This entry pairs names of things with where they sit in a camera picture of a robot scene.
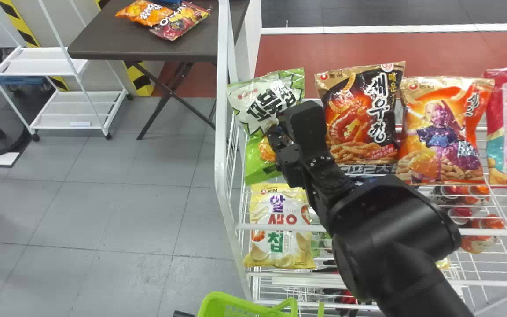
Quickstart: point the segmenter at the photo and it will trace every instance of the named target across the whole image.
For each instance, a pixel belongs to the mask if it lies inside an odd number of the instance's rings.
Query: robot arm
[[[360,301],[387,317],[472,317],[435,261],[461,245],[457,226],[394,175],[357,187],[325,142],[322,107],[304,102],[268,130],[277,169],[302,187],[332,237],[338,271]]]

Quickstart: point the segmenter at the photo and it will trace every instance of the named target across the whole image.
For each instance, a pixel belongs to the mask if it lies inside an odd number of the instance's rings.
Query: folding table
[[[161,85],[163,97],[137,137],[141,140],[165,104],[172,97],[215,128],[209,117],[177,95],[175,91],[195,62],[210,62],[216,66],[218,33],[218,0],[193,0],[193,4],[210,9],[211,15],[186,34],[171,42],[155,36],[148,27],[115,14],[133,0],[110,0],[88,26],[69,46],[68,52],[74,59],[124,60],[130,67],[140,70],[146,77],[142,84],[155,81]],[[230,0],[234,42],[242,28],[250,0]],[[178,60],[179,64],[171,80],[163,83],[138,63],[143,60]]]

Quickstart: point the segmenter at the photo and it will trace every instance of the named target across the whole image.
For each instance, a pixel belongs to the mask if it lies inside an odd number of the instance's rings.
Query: white metal cart
[[[217,126],[229,129],[217,129],[215,144],[215,184],[221,213],[229,237],[234,261],[238,269],[243,290],[247,300],[262,305],[276,305],[286,297],[296,297],[298,309],[304,315],[316,315],[318,302],[324,302],[326,315],[337,316],[334,309],[359,309],[359,315],[380,315],[379,308],[372,305],[335,303],[335,295],[322,293],[324,288],[345,289],[339,275],[331,273],[313,273],[310,270],[275,269],[269,267],[245,268],[242,259],[249,252],[250,230],[294,230],[299,231],[299,225],[259,225],[249,223],[248,206],[251,191],[248,186],[241,185],[239,191],[239,205],[233,205],[234,173],[239,164],[243,164],[246,136],[235,120],[231,108],[227,105],[227,74],[232,82],[237,81],[235,72],[235,58],[231,17],[228,0],[220,0],[219,42],[218,42],[218,70],[217,70]],[[485,135],[485,126],[481,126],[479,135]],[[481,138],[479,150],[485,151],[485,137]],[[364,174],[352,171],[353,175]],[[498,214],[507,227],[507,189],[490,186],[489,203],[484,206],[482,214]],[[419,191],[426,196],[431,193],[432,186],[422,186]],[[306,231],[324,232],[321,225],[304,225]],[[505,301],[507,301],[507,229],[461,229],[463,235],[496,235],[501,239],[497,245],[481,254],[470,254],[462,249],[450,256],[451,267],[444,271],[445,276],[453,285],[463,301],[471,308],[475,315],[479,315]],[[319,268],[325,267],[323,262],[332,259],[332,255],[322,250],[316,258]]]
[[[83,26],[87,23],[82,18],[73,0],[68,0],[75,10]],[[76,129],[76,130],[101,130],[105,138],[110,139],[109,127],[117,113],[121,103],[128,96],[125,85],[118,74],[113,70],[109,61],[107,64],[117,79],[121,90],[113,92],[88,92],[83,86],[83,72],[86,70],[88,60],[72,59],[64,46],[56,26],[42,0],[38,0],[42,12],[50,24],[50,28],[58,40],[58,48],[26,48],[21,45],[5,24],[0,20],[0,26],[13,38],[17,47],[0,64],[0,77],[2,76],[44,76],[56,89],[48,99],[40,113],[31,124],[26,122],[23,115],[18,111],[6,90],[0,84],[0,92],[26,126],[33,140],[38,142],[40,137],[37,130],[40,129]],[[62,92],[50,80],[50,76],[72,76],[81,88],[80,92]]]

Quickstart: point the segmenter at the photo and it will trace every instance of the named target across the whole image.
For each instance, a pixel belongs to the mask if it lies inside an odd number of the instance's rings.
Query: red floor
[[[262,36],[256,76],[304,67],[306,96],[316,98],[313,75],[348,66],[406,60],[405,76],[480,76],[507,66],[507,32],[299,34]],[[167,80],[175,64],[165,65]],[[216,70],[196,64],[177,90],[184,97],[214,97]],[[153,96],[160,96],[158,88]]]

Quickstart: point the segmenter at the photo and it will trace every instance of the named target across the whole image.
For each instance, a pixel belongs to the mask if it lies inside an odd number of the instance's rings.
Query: green basket
[[[290,313],[282,310],[290,306]],[[324,303],[318,307],[318,317],[324,313]],[[265,307],[244,299],[213,291],[206,295],[197,317],[297,317],[296,299],[289,297],[274,307]]]

